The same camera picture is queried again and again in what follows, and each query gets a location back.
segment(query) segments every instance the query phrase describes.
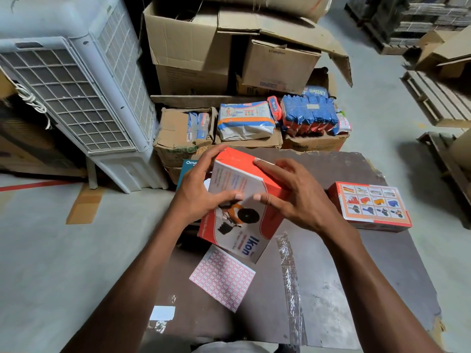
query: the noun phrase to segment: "concrete floor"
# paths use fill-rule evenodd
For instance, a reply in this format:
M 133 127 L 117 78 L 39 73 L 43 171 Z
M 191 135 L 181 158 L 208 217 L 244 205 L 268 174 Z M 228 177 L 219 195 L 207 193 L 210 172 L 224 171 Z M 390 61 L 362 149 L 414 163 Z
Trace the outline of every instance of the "concrete floor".
M 337 76 L 338 104 L 353 125 L 343 151 L 361 152 L 399 187 L 410 233 L 438 292 L 448 351 L 471 346 L 471 232 L 416 138 L 435 128 L 399 78 L 404 59 L 379 55 L 334 0 L 320 24 L 350 55 L 354 88 Z M 30 180 L 0 176 L 0 186 Z M 54 353 L 83 324 L 144 245 L 172 193 L 109 189 L 90 225 L 65 225 L 80 184 L 0 192 L 0 351 Z M 271 351 L 273 345 L 266 345 Z M 312 350 L 331 352 L 333 350 Z

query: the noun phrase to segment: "orange and white box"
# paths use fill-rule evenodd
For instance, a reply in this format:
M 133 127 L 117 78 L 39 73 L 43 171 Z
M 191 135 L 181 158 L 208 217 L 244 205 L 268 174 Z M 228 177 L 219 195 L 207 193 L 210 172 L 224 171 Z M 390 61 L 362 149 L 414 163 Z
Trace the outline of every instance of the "orange and white box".
M 356 228 L 399 232 L 412 227 L 396 187 L 335 182 L 328 193 L 339 212 Z
M 205 215 L 198 236 L 256 263 L 283 217 L 252 196 L 266 192 L 287 200 L 290 191 L 263 173 L 253 160 L 254 156 L 232 148 L 216 157 L 209 192 L 236 189 L 244 194 L 244 199 L 222 203 Z

